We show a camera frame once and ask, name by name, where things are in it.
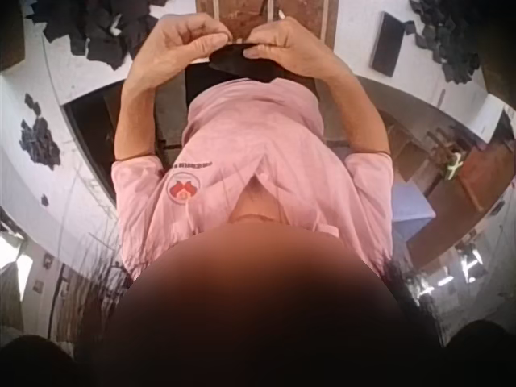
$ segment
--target person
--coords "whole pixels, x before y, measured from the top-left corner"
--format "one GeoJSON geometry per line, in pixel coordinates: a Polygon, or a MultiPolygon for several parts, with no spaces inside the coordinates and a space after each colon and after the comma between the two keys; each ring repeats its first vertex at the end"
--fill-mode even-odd
{"type": "Polygon", "coordinates": [[[231,41],[208,15],[165,16],[123,85],[112,177],[135,282],[102,341],[99,380],[270,385],[350,377],[349,360],[425,364],[439,339],[406,313],[414,302],[389,264],[385,126],[352,71],[296,20],[256,27],[244,55],[325,82],[352,154],[341,162],[325,145],[302,83],[233,79],[193,99],[164,171],[156,88],[231,41]]]}
{"type": "Polygon", "coordinates": [[[195,235],[230,245],[272,230],[312,243],[331,238],[380,274],[393,248],[385,126],[352,71],[294,19],[255,28],[247,42],[256,46],[244,55],[325,82],[353,153],[342,163],[325,145],[318,100],[305,86],[239,79],[192,101],[183,148],[164,172],[154,152],[156,88],[231,39],[208,15],[168,15],[131,66],[112,168],[123,263],[137,278],[195,235]]]}

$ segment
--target logo on shirt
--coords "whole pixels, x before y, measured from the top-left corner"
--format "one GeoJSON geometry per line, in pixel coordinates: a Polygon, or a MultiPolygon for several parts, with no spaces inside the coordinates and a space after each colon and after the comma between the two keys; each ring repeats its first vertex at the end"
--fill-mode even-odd
{"type": "Polygon", "coordinates": [[[179,172],[172,175],[167,183],[167,192],[177,204],[186,204],[201,189],[201,182],[193,174],[179,172]]]}

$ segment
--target black scrap pile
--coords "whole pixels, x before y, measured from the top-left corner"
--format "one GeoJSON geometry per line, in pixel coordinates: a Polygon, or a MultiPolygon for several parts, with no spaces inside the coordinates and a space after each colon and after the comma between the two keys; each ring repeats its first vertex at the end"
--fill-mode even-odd
{"type": "Polygon", "coordinates": [[[34,23],[46,23],[48,42],[68,35],[73,55],[107,63],[117,69],[129,52],[134,59],[157,23],[149,4],[167,0],[38,0],[34,23]]]}
{"type": "Polygon", "coordinates": [[[47,165],[52,171],[61,164],[60,149],[52,139],[47,120],[41,117],[40,104],[34,102],[29,94],[25,94],[25,103],[36,115],[34,125],[29,127],[22,121],[22,139],[20,147],[26,151],[35,163],[47,165]]]}
{"type": "Polygon", "coordinates": [[[415,26],[410,26],[415,32],[416,45],[432,51],[434,61],[443,65],[446,82],[460,84],[471,81],[481,66],[474,28],[474,24],[481,20],[480,13],[471,4],[456,0],[409,2],[425,24],[421,35],[415,31],[415,26]]]}

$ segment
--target black cloth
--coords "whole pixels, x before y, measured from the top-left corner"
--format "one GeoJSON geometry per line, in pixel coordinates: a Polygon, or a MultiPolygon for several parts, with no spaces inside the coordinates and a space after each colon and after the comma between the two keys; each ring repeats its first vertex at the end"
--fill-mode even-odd
{"type": "MultiPolygon", "coordinates": [[[[315,81],[313,78],[300,77],[288,71],[285,71],[285,79],[297,82],[311,90],[317,97],[317,90],[315,89],[315,81]]],[[[229,73],[212,69],[208,63],[191,64],[185,70],[185,88],[186,88],[186,106],[204,90],[216,86],[220,83],[235,81],[243,79],[229,73]]]]}

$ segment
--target hand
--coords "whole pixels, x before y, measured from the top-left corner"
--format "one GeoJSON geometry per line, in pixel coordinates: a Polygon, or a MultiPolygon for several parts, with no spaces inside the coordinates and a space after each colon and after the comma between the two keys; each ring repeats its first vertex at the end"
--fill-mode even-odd
{"type": "Polygon", "coordinates": [[[249,59],[270,59],[297,75],[329,80],[349,68],[296,19],[263,24],[251,31],[246,43],[257,44],[243,52],[249,59]]]}
{"type": "Polygon", "coordinates": [[[207,14],[166,15],[139,50],[124,88],[154,90],[230,40],[226,26],[207,14]]]}

